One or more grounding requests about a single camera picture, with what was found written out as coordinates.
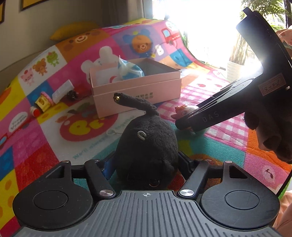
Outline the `gloved right hand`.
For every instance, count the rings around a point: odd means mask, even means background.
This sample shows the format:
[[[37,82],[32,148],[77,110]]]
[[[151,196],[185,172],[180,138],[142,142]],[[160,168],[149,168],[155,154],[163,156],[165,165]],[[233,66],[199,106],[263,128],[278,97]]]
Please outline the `gloved right hand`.
[[[277,158],[291,164],[291,97],[279,96],[267,103],[248,105],[244,121],[256,131],[261,150],[273,151]]]

